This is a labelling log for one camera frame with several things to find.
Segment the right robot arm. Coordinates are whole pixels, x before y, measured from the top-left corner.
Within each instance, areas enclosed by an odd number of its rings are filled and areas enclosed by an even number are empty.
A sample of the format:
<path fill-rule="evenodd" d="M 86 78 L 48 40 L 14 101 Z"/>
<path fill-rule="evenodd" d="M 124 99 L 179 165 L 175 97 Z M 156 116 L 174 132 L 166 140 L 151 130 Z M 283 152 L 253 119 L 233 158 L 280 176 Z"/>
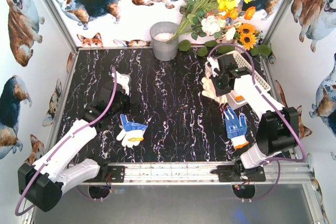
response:
<path fill-rule="evenodd" d="M 253 67 L 239 67 L 234 54 L 208 57 L 207 60 L 216 95 L 235 91 L 258 116 L 255 142 L 239 157 L 244 169 L 270 163 L 274 156 L 298 145 L 298 111 L 294 107 L 285 107 L 270 96 L 257 82 Z"/>

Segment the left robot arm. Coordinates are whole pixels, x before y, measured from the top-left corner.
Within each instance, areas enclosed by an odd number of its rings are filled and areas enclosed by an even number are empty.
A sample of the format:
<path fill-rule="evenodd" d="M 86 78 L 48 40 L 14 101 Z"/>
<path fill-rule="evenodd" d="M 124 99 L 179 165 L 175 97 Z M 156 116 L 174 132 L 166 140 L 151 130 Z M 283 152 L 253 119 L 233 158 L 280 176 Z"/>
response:
<path fill-rule="evenodd" d="M 122 146 L 132 148 L 143 140 L 146 126 L 130 122 L 127 118 L 128 114 L 135 111 L 135 103 L 130 101 L 129 95 L 130 80 L 124 75 L 120 78 L 114 83 L 105 84 L 99 96 L 84 108 L 79 119 L 52 149 L 33 164 L 25 163 L 18 169 L 20 198 L 15 209 L 17 216 L 28 211 L 19 210 L 24 199 L 47 212 L 57 205 L 68 190 L 106 174 L 108 165 L 93 157 L 86 158 L 74 167 L 66 167 L 97 135 L 105 118 L 120 116 L 122 130 L 116 139 Z"/>

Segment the cream rubber glove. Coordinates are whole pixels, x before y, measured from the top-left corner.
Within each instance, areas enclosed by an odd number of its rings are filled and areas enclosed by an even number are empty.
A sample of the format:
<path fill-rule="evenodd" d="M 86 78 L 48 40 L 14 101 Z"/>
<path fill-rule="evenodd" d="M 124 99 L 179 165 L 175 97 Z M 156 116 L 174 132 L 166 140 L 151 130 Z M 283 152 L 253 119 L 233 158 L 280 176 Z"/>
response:
<path fill-rule="evenodd" d="M 201 79 L 201 83 L 203 87 L 201 92 L 202 96 L 212 99 L 218 103 L 219 109 L 222 112 L 224 105 L 227 103 L 226 95 L 217 96 L 213 82 L 208 76 L 203 77 Z"/>

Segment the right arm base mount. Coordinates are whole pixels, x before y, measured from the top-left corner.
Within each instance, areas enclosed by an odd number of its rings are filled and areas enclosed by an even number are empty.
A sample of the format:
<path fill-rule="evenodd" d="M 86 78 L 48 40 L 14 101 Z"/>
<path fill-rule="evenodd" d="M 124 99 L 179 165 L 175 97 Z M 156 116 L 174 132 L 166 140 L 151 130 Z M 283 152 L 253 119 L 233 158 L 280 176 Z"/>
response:
<path fill-rule="evenodd" d="M 262 167 L 244 169 L 234 165 L 218 165 L 210 171 L 211 174 L 218 176 L 220 182 L 265 182 L 266 176 Z"/>

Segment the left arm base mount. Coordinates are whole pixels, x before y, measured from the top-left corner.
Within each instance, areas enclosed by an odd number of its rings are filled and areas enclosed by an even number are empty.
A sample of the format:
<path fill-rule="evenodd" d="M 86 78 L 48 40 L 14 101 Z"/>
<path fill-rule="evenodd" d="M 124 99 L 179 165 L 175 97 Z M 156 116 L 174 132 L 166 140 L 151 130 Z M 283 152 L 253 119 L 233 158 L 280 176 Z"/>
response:
<path fill-rule="evenodd" d="M 85 183 L 122 183 L 124 182 L 125 166 L 108 165 L 101 168 L 94 178 L 85 180 Z"/>

